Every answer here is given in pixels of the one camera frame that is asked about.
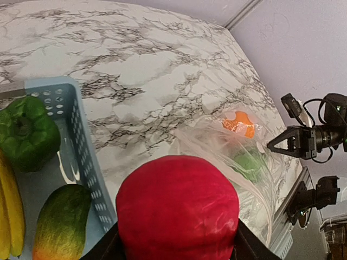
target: clear plastic bag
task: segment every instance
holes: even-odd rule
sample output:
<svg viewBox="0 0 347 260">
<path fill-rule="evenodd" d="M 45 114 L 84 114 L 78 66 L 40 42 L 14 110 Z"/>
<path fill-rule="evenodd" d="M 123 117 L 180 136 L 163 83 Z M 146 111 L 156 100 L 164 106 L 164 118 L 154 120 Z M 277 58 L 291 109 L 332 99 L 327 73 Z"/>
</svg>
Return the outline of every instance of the clear plastic bag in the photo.
<svg viewBox="0 0 347 260">
<path fill-rule="evenodd" d="M 249 120 L 241 115 L 245 122 L 235 122 L 237 112 L 246 113 Z M 252 112 L 233 108 L 204 116 L 195 126 L 176 129 L 173 135 L 177 139 L 171 153 L 201 157 L 233 183 L 240 199 L 240 219 L 269 246 L 277 200 L 275 184 L 284 162 L 266 148 L 273 138 L 266 126 Z"/>
</svg>

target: white marble surface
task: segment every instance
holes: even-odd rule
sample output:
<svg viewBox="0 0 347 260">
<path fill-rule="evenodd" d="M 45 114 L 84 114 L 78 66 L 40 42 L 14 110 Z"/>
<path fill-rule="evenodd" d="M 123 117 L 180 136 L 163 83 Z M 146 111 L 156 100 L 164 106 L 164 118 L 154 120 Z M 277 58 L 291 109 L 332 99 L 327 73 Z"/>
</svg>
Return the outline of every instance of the white marble surface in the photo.
<svg viewBox="0 0 347 260">
<path fill-rule="evenodd" d="M 167 11 L 92 1 L 0 5 L 0 84 L 68 75 L 81 84 L 106 185 L 168 153 L 170 131 L 230 103 L 274 134 L 279 113 L 228 30 Z M 278 204 L 301 165 L 286 158 Z"/>
</svg>

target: yellow banana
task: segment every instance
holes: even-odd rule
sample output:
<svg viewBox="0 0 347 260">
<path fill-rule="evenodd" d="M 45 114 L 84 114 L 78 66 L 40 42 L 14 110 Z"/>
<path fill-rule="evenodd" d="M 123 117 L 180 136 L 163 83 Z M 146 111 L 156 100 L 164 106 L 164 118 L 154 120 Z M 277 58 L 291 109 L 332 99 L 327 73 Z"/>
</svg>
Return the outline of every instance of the yellow banana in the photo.
<svg viewBox="0 0 347 260">
<path fill-rule="evenodd" d="M 23 204 L 11 165 L 0 151 L 0 182 L 4 192 L 10 223 L 11 249 L 13 256 L 20 256 L 24 247 L 25 221 Z"/>
<path fill-rule="evenodd" d="M 10 256 L 11 233 L 10 223 L 7 216 L 5 196 L 0 185 L 0 259 L 7 259 Z"/>
</svg>

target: plastic basket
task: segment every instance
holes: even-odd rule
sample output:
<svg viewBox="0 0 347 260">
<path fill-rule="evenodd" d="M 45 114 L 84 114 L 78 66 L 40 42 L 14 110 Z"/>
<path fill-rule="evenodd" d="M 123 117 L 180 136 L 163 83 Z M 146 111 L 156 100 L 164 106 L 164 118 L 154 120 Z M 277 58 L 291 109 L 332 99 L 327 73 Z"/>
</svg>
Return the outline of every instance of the plastic basket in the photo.
<svg viewBox="0 0 347 260">
<path fill-rule="evenodd" d="M 25 95 L 36 96 L 46 104 L 48 115 L 59 127 L 62 143 L 57 156 L 41 171 L 16 173 L 27 226 L 20 259 L 31 259 L 36 222 L 44 202 L 55 189 L 67 183 L 88 187 L 93 199 L 84 255 L 117 218 L 90 138 L 78 83 L 69 77 L 53 77 L 3 84 L 0 106 L 3 108 L 10 100 Z"/>
</svg>

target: red fabric object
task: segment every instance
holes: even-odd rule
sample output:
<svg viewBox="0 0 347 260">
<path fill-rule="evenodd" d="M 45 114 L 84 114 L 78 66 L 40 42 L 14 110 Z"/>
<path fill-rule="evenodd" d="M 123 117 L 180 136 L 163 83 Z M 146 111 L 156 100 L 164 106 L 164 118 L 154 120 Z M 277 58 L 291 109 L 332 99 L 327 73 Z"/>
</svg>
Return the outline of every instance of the red fabric object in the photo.
<svg viewBox="0 0 347 260">
<path fill-rule="evenodd" d="M 228 260 L 239 199 L 212 164 L 185 155 L 150 161 L 122 183 L 116 198 L 127 260 Z"/>
</svg>

